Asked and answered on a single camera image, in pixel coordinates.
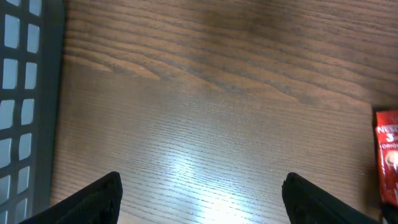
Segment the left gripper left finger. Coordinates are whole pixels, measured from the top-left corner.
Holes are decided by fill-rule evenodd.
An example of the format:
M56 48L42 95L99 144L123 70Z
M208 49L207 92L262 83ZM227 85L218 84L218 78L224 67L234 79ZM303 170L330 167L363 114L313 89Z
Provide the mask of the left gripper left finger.
M122 196L121 176L110 172L21 224L117 224Z

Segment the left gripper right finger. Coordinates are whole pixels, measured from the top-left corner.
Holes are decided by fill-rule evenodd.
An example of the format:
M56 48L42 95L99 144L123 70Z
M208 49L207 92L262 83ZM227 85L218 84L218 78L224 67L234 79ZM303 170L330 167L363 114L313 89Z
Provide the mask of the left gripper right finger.
M375 224L378 221L345 204L295 172L287 174L282 199L293 224Z

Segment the red packet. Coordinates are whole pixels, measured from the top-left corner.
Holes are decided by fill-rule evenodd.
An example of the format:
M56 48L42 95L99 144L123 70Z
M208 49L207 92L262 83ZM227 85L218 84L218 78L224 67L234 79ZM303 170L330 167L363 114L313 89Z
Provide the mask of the red packet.
M381 199L397 207L397 110L376 110L374 121Z

